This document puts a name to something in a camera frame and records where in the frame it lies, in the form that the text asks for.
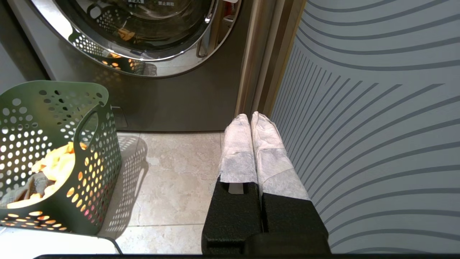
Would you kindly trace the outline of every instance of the patterned wall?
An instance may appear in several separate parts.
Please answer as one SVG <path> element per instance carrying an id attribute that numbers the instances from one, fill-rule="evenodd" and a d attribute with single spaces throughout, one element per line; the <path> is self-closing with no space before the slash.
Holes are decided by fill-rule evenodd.
<path id="1" fill-rule="evenodd" d="M 460 253 L 460 1 L 309 0 L 271 119 L 335 253 Z"/>

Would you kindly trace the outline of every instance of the washing machine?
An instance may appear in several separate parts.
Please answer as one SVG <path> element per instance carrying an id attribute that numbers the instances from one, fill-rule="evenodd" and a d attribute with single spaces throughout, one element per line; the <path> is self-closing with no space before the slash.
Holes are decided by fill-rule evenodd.
<path id="1" fill-rule="evenodd" d="M 8 0 L 49 77 L 95 82 L 119 130 L 224 130 L 251 0 Z"/>

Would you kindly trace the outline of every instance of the door glass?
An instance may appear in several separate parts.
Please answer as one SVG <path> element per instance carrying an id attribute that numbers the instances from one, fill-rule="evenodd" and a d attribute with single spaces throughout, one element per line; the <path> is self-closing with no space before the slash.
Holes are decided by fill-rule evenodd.
<path id="1" fill-rule="evenodd" d="M 202 33 L 212 0 L 66 0 L 104 38 L 134 50 L 184 46 Z"/>

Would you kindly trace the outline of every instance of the washing machine door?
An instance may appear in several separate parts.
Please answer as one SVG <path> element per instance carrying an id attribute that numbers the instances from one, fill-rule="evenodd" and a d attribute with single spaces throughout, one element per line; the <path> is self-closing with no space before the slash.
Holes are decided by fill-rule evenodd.
<path id="1" fill-rule="evenodd" d="M 120 72 L 185 73 L 225 41 L 237 0 L 31 0 L 75 48 Z"/>

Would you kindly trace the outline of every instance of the green laundry basket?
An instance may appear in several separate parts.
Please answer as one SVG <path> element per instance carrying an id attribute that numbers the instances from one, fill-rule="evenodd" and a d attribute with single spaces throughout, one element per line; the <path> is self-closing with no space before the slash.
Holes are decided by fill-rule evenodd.
<path id="1" fill-rule="evenodd" d="M 108 100 L 106 88 L 83 82 L 26 82 L 0 95 L 0 199 L 23 186 L 47 152 L 69 141 L 75 150 L 67 181 L 38 203 L 0 209 L 0 225 L 99 232 L 121 167 Z"/>

